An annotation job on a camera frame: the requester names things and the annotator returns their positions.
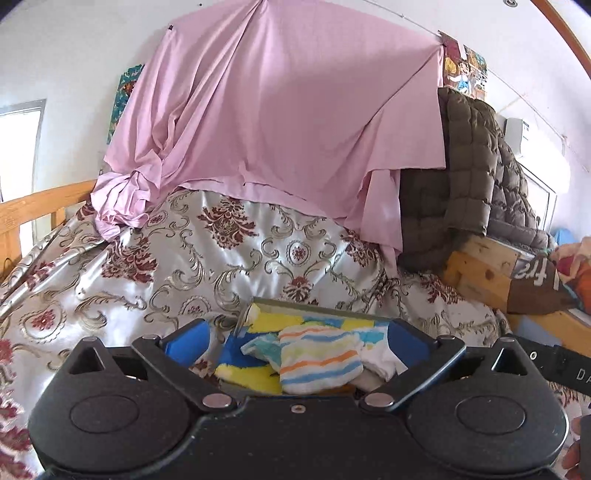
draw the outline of floral bedspread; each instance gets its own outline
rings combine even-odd
[[[388,278],[376,245],[330,219],[212,192],[179,190],[142,229],[107,244],[86,204],[0,286],[0,479],[40,471],[29,412],[78,341],[129,345],[196,317],[235,316],[252,296],[401,317],[430,335],[491,345],[502,314],[429,274]],[[229,328],[212,325],[221,337]],[[201,362],[194,371],[209,375]],[[582,398],[554,386],[572,416]]]

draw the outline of air conditioner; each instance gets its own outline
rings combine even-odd
[[[569,191],[569,163],[550,140],[522,119],[507,119],[505,141],[527,177],[528,200],[539,217],[538,228],[549,231],[556,198]]]

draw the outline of brown quilted blanket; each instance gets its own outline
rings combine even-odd
[[[533,251],[554,247],[552,236],[537,229],[527,181],[495,111],[448,87],[439,89],[439,105],[447,166],[402,171],[399,265],[410,271],[440,268],[467,233]]]

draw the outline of finger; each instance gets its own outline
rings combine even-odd
[[[581,477],[581,472],[579,472],[578,466],[566,472],[566,475],[564,477],[566,478],[566,480],[583,480],[583,477]]]
[[[577,434],[577,435],[581,435],[581,420],[582,419],[583,419],[583,417],[577,417],[576,419],[573,420],[573,423],[571,425],[573,432],[575,432],[575,434]]]
[[[566,455],[562,459],[562,468],[568,470],[574,466],[576,466],[581,460],[581,444],[580,442],[574,442],[569,451],[566,452]]]

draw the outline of pink fabric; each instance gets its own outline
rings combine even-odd
[[[402,250],[401,168],[444,168],[441,46],[316,0],[183,17],[144,67],[92,194],[106,239],[177,186],[336,219]]]

